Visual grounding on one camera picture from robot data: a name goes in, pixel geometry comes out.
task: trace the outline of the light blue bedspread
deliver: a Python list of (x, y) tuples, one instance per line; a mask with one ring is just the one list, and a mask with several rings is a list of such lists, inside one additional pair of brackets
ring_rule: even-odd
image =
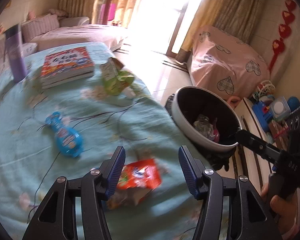
[[(37, 76), (45, 56), (80, 46), (86, 46), (95, 62), (95, 75), (42, 91)], [(84, 176), (109, 159), (118, 145), (126, 149), (126, 164), (154, 157), (162, 184), (138, 206), (106, 212), (112, 239), (192, 239), (201, 202), (187, 189), (178, 148), (187, 145), (195, 158), (206, 167), (209, 164), (141, 80), (133, 83), (139, 91), (134, 99), (106, 96), (98, 65), (111, 56), (103, 43), (66, 45), (26, 57), (32, 67), (23, 82), (14, 84), (9, 70), (1, 75), (0, 222), (14, 240), (22, 239), (28, 217), (33, 216), (30, 210), (57, 177)], [(83, 136), (85, 151), (78, 158), (58, 155), (52, 130), (42, 127), (56, 110), (63, 114), (64, 123), (76, 125)], [(80, 200), (76, 209), (78, 236), (83, 239)]]

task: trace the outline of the red chinese knot decoration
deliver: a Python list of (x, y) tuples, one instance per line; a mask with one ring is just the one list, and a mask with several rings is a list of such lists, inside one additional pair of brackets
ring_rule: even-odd
[(283, 39), (288, 38), (291, 35), (291, 28), (289, 27), (289, 24), (292, 23), (295, 20), (295, 15), (292, 13), (292, 11), (297, 7), (297, 4), (293, 0), (286, 0), (285, 5), (288, 9), (288, 11), (282, 12), (282, 18), (285, 22), (285, 24), (279, 24), (278, 31), (280, 35), (279, 40), (274, 40), (272, 42), (272, 50), (274, 52), (274, 55), (272, 57), (272, 60), (269, 65), (269, 71), (271, 72), (274, 63), (277, 61), (277, 58), (280, 53), (282, 53), (285, 49), (285, 44), (283, 42)]

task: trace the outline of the purple water bottle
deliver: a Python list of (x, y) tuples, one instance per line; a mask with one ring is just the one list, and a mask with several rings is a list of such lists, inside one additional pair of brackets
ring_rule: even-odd
[(15, 83), (18, 83), (27, 76), (26, 64), (23, 59), (20, 24), (12, 26), (5, 31), (5, 34), (6, 51), (8, 52), (10, 68)]

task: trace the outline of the red snack bag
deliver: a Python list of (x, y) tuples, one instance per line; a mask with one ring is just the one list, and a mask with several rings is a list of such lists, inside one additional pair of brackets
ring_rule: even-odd
[(120, 205), (138, 205), (161, 182), (159, 171), (153, 159), (125, 165), (117, 189), (107, 201), (106, 206), (111, 210)]
[(117, 185), (118, 189), (142, 187), (155, 189), (161, 184), (160, 174), (153, 159), (125, 165)]

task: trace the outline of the finger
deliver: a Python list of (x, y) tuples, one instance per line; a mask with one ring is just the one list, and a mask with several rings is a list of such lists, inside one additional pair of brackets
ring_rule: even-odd
[(278, 195), (273, 196), (270, 201), (271, 209), (277, 214), (283, 217), (295, 217), (297, 208), (294, 204), (285, 201), (283, 198), (280, 198)]
[(260, 194), (260, 196), (264, 202), (266, 202), (266, 200), (267, 200), (268, 191), (269, 191), (269, 183), (266, 183), (263, 185), (263, 187), (261, 189), (261, 194)]

